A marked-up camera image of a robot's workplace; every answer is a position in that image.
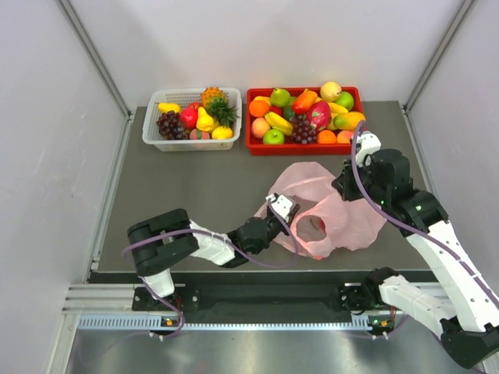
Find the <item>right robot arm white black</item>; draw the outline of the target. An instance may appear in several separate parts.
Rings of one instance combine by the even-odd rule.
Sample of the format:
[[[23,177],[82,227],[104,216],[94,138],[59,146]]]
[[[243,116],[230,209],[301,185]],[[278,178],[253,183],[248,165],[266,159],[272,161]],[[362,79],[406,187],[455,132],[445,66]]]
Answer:
[[[372,270],[358,289],[342,289],[350,310],[395,307],[439,337],[461,367],[471,369],[498,352],[498,296],[458,241],[447,212],[417,189],[409,160],[398,150],[354,149],[332,185],[348,202],[364,200],[399,229],[423,257],[449,302],[427,294],[390,267]]]

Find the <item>pineapple toy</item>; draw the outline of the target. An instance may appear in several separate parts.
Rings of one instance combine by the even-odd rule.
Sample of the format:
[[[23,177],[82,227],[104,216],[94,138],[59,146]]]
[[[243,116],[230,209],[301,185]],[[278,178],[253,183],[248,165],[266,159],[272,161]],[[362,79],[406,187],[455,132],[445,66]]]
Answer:
[[[236,107],[230,105],[228,96],[218,87],[206,88],[200,96],[200,103],[224,127],[231,127],[238,118]]]

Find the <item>yellow pear from bag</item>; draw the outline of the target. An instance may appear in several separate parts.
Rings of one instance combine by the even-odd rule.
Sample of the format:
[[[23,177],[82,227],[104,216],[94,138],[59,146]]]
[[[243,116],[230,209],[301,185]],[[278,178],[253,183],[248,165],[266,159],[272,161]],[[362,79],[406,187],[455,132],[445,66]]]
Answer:
[[[197,129],[202,132],[212,133],[218,126],[218,121],[209,115],[204,107],[198,108],[196,120]]]

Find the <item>dark red grape bunch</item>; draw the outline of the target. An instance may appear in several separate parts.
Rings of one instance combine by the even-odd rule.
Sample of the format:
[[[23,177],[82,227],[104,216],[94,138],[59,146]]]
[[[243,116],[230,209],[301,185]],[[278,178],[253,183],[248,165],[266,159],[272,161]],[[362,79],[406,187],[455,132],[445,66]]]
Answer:
[[[159,134],[165,140],[187,140],[189,134],[180,120],[180,114],[168,111],[160,115],[156,122]]]

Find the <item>pink plastic bag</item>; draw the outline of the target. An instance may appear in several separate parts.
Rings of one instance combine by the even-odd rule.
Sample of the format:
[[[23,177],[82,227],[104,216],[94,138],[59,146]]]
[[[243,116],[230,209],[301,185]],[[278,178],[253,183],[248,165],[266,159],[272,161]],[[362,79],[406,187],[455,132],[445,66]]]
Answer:
[[[297,162],[281,173],[268,192],[289,196],[300,205],[290,228],[301,256],[324,259],[336,249],[367,248],[386,223],[366,200],[344,201],[331,186],[334,179],[317,162]],[[325,231],[317,226],[319,218]]]

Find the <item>red apple from bag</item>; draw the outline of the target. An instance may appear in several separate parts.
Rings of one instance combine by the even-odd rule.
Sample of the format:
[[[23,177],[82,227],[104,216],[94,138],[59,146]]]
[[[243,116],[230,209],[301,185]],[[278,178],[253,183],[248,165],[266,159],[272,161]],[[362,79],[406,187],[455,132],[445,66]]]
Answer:
[[[323,221],[323,220],[321,220],[320,218],[319,218],[319,219],[318,219],[318,221],[317,221],[317,226],[318,226],[318,228],[319,228],[320,230],[325,231],[325,223],[324,223],[324,221]]]

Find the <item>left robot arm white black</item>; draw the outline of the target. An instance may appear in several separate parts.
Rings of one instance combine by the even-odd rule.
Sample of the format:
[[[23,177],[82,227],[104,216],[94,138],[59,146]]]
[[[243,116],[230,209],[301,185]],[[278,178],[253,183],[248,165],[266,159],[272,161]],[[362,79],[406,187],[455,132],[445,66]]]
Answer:
[[[127,231],[136,274],[150,288],[150,300],[160,309],[172,307],[177,298],[171,268],[192,256],[216,266],[235,268],[268,249],[279,234],[288,235],[296,208],[270,206],[266,216],[251,217],[227,234],[209,231],[176,209],[133,225]]]

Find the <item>red pomegranate fruit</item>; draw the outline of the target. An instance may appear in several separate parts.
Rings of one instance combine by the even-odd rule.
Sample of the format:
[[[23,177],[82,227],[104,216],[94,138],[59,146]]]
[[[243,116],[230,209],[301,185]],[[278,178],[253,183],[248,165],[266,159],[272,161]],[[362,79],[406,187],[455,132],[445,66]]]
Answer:
[[[190,107],[187,107],[181,111],[179,118],[180,122],[183,124],[183,126],[186,129],[188,130],[195,129],[198,119],[198,111],[195,111]]]

